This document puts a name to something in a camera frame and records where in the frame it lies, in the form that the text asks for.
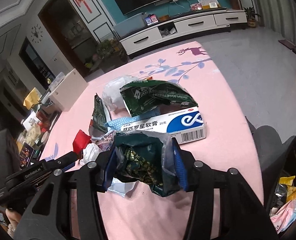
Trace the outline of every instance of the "wall clock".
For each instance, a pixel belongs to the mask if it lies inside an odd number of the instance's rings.
[[[41,30],[41,26],[33,26],[32,27],[32,30],[31,30],[31,37],[32,37],[32,42],[35,42],[35,43],[39,43],[39,41],[42,40],[43,36],[42,36],[42,30]]]

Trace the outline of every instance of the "drawer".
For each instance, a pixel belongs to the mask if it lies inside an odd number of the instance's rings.
[[[178,33],[196,32],[198,30],[208,29],[209,27],[216,26],[213,15],[205,15],[195,18],[190,18],[182,21],[175,22]]]
[[[246,23],[245,12],[232,12],[232,13],[220,13],[214,14],[216,25],[227,25],[233,23]]]
[[[146,30],[136,34],[121,42],[126,52],[139,49],[144,46],[149,46],[150,43],[161,40],[161,34],[158,27]]]

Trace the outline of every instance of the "metal screw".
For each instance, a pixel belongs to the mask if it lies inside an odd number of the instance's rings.
[[[230,174],[232,174],[232,175],[236,175],[236,174],[238,174],[238,170],[235,169],[235,168],[230,168],[230,169],[229,169],[229,172],[230,172]]]
[[[97,164],[95,162],[89,162],[87,164],[88,168],[92,169],[92,168],[95,168],[97,166]]]
[[[195,165],[195,167],[197,167],[197,168],[201,168],[201,167],[204,165],[204,163],[201,162],[201,161],[195,161],[195,162],[193,163],[193,165]]]
[[[53,172],[53,174],[54,174],[55,176],[59,176],[59,175],[62,174],[62,170],[60,170],[60,169],[56,169],[56,170]]]

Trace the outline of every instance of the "white and blue box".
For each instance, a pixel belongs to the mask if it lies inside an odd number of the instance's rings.
[[[207,136],[206,125],[198,107],[162,114],[149,119],[126,123],[121,131],[148,130],[169,133],[179,144],[204,139]]]

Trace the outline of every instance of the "table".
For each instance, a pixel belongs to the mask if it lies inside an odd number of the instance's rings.
[[[261,170],[256,148],[246,119],[238,102],[215,63],[197,42],[166,49],[123,65],[89,82],[89,86],[68,112],[55,124],[42,158],[57,158],[72,151],[72,142],[79,129],[88,133],[94,107],[94,95],[102,94],[110,80],[131,74],[143,78],[178,82],[198,102],[207,125],[207,138],[181,145],[211,168],[227,171],[237,168],[263,203]],[[111,113],[112,119],[127,112]],[[137,183],[132,196],[123,198],[115,193],[98,193],[102,218],[110,240],[172,239],[184,236],[192,193],[179,191],[161,198],[151,193],[148,185]],[[218,234],[219,193],[214,197],[212,237]]]

